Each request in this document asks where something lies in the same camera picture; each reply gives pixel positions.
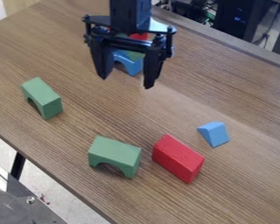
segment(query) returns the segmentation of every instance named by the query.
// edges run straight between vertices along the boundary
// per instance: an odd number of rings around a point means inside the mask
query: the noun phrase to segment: floor
[[[4,5],[0,0],[0,19],[6,17]],[[267,44],[272,49],[280,31],[280,16],[275,22]],[[0,139],[0,166],[9,171],[16,152]],[[21,182],[39,197],[44,196],[49,207],[68,223],[108,223],[99,214],[94,212],[70,192],[57,184],[30,162],[25,164]]]

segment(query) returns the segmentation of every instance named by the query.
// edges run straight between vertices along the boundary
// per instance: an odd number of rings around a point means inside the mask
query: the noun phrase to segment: toy block
[[[200,172],[205,158],[166,134],[155,144],[152,160],[190,184]]]
[[[134,33],[132,35],[129,36],[132,39],[140,39],[140,40],[147,40],[148,39],[148,33],[144,33],[144,34],[139,34],[139,33]]]
[[[134,178],[140,164],[141,149],[103,136],[97,136],[88,151],[89,165],[106,163],[120,169],[124,176]]]
[[[198,131],[212,147],[217,147],[229,141],[227,127],[224,122],[207,123],[198,127]]]
[[[50,119],[63,111],[61,97],[39,77],[21,85],[24,98],[44,119]]]
[[[125,66],[129,76],[137,75],[144,67],[144,56],[134,54],[131,55],[132,53],[133,52],[124,50],[115,50],[113,52],[114,61],[122,63]]]

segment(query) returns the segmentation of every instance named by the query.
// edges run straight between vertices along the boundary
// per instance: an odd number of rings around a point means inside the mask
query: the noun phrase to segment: blue block
[[[197,130],[212,147],[229,142],[227,127],[224,122],[210,122],[198,127]]]
[[[114,51],[113,55],[114,55],[114,61],[118,61],[125,66],[129,76],[137,75],[142,71],[144,67],[143,58],[132,60],[128,55],[127,51],[116,50]]]

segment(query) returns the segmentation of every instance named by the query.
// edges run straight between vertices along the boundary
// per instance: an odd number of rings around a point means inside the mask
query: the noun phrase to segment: black cable
[[[263,46],[264,49],[266,49],[266,46],[267,46],[267,44],[268,44],[269,37],[270,37],[270,35],[268,34],[267,37],[266,37],[265,44],[264,44],[264,46]]]
[[[255,42],[253,42],[254,45],[259,46],[263,42],[263,40],[267,38],[268,33],[270,32],[270,30],[273,27],[273,24],[275,23],[275,21],[278,18],[279,13],[280,13],[280,4],[278,5],[278,9],[277,9],[277,11],[275,13],[275,16],[272,19],[271,24],[269,25],[269,28],[267,29],[267,31],[265,33],[262,34],[262,36],[259,39],[257,39]]]

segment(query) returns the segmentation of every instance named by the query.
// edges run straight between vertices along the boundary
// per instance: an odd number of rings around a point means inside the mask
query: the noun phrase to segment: black equipment
[[[172,12],[185,18],[190,18],[199,23],[203,23],[206,16],[207,0],[172,0]]]
[[[83,17],[84,35],[96,72],[104,80],[114,67],[113,51],[122,49],[144,53],[144,86],[151,88],[164,61],[173,55],[172,36],[177,29],[151,17],[151,0],[110,0],[110,16]],[[152,41],[118,37],[118,34],[155,33]]]
[[[214,28],[252,42],[270,0],[219,0]]]

